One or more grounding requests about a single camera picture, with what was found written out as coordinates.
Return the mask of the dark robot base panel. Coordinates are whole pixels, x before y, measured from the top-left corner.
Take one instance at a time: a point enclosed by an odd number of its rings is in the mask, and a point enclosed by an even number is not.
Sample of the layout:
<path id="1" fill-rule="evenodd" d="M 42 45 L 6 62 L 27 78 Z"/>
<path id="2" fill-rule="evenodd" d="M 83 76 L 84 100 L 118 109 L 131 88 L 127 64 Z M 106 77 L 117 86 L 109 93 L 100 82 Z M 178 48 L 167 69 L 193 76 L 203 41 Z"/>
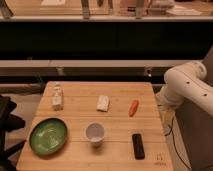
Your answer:
<path id="1" fill-rule="evenodd" d="M 213 46 L 202 64 L 206 77 L 186 88 L 176 118 L 192 171 L 213 171 Z"/>

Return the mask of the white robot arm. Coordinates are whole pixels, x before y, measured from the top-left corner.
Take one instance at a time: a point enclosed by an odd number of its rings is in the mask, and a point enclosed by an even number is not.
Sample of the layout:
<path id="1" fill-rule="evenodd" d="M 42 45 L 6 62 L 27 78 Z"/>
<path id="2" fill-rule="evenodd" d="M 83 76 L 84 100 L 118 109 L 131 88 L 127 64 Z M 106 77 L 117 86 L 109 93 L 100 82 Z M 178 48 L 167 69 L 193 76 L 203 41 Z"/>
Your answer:
<path id="1" fill-rule="evenodd" d="M 213 87 L 204 82 L 207 69 L 200 61 L 191 61 L 168 69 L 165 84 L 157 93 L 160 105 L 177 109 L 188 99 L 213 116 Z"/>

